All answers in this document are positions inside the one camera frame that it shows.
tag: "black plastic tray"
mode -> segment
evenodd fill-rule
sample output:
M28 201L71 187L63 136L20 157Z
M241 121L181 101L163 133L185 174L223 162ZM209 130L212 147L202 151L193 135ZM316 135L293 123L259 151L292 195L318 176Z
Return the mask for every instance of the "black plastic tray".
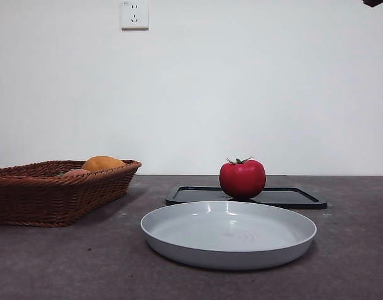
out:
M222 188L211 186L177 186L166 197L166 205L197 201L241 201L226 195ZM296 187L265 187L254 198L243 202L260 203L286 209L324 209L327 202Z

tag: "plate rim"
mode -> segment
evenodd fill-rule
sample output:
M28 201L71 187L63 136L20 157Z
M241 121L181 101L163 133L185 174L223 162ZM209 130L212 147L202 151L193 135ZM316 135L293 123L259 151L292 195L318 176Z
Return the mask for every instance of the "plate rim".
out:
M161 209L170 209L170 208L173 208L175 206L178 206L178 205L192 205L192 204L196 204L196 203L228 203L228 201L195 201L195 202L186 202L186 203L179 203L179 204L174 204L174 205L171 205L171 206L163 206L163 207L159 207L157 209L154 209L150 212L148 212L147 214L145 214L142 219L140 220L140 227L141 229L143 230L143 232L161 242L161 243L165 243L165 244L168 244L168 245L171 245L171 246L177 246L177 247L181 247L181 248L185 248L185 249L191 249L191 250L198 250L198 251L210 251L210 252L216 252L216 253L264 253L264 252L271 252L271 251L279 251L279 250L284 250L284 249L289 249L289 248L294 248L294 247L297 247L299 245L302 245L302 244L305 244L311 240L313 240L313 238L315 237L315 235L317 234L317 226L315 225L315 223L313 222L313 220L311 220L309 217L306 217L304 216L303 214L300 214L298 212L295 212L295 211L292 211L290 209L285 209L285 208L281 208L281 207L277 207L277 206L271 206L271 205L266 205L266 204L259 204L259 203L250 203L250 202L233 202L232 205L258 205L260 207L262 206L266 206L268 207L269 209L281 209L283 211L288 211L289 213L292 213L292 214L295 214L295 215L298 215L300 218L303 217L304 219L306 219L309 223L311 223L313 226L314 226L314 232L307 238L305 238L303 241L300 241L298 243L295 243L295 244L292 244L290 246L285 246L285 247L274 247L274 248L270 248L270 249L264 249L264 250L243 250L243 251L236 251L236 250L219 250L219 249L202 249L200 247L188 247L188 246L184 246L184 245L181 245L181 244L175 244L175 243L172 243L172 242L167 242L167 241L164 241L154 235L152 235L150 232L148 232L145 227L143 226L143 221L152 213L155 213Z

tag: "countertop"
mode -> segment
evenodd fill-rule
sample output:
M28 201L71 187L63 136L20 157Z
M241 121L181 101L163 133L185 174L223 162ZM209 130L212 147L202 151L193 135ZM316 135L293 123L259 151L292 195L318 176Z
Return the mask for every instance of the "countertop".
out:
M72 226L0 225L0 300L383 299L383 176L268 176L327 209L297 210L317 225L297 260L257 271L200 269L146 243L140 220L177 185L218 176L135 176L128 194Z

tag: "tomato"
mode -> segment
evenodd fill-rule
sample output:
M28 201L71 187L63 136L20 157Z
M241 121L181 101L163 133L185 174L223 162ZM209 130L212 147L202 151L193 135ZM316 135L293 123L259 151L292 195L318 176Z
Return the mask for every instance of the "tomato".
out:
M221 167L219 182L225 194L235 199L250 199L262 192L267 180L264 167L250 158L236 162L228 159Z

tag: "white plate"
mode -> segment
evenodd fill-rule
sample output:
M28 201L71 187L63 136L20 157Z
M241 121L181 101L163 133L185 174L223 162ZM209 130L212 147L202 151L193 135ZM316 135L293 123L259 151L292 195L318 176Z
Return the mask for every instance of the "white plate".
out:
M317 228L287 209L235 201L203 201L156 209L141 220L158 253L203 268L249 270L278 266L309 248Z

